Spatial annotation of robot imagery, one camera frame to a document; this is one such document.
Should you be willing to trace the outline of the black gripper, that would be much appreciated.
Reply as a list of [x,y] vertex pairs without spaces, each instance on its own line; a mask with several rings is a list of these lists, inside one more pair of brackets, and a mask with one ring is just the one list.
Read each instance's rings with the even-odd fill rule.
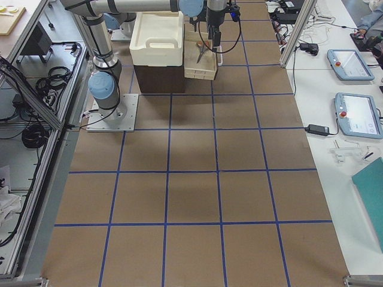
[[221,32],[219,26],[207,25],[208,38],[212,41],[212,45],[220,45]]

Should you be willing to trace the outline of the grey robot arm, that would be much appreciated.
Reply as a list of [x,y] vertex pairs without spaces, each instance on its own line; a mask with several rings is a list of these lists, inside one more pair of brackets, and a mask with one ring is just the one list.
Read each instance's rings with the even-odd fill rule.
[[206,25],[208,37],[211,40],[211,48],[220,45],[220,25],[224,22],[226,7],[225,0],[207,0]]
[[66,11],[81,18],[83,30],[80,34],[88,41],[87,48],[94,53],[95,68],[103,72],[112,84],[112,88],[106,88],[101,93],[107,98],[96,100],[99,109],[109,111],[110,114],[120,104],[121,63],[113,52],[104,14],[180,11],[189,17],[195,17],[203,8],[203,1],[62,1],[61,3]]

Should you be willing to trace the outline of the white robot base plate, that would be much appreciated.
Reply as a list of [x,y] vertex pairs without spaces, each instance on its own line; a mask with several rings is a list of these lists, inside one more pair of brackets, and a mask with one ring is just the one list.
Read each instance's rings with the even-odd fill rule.
[[121,95],[120,103],[111,115],[111,111],[99,109],[94,100],[92,109],[96,109],[96,112],[89,115],[89,125],[85,127],[86,130],[88,132],[133,132],[138,100],[139,94]]

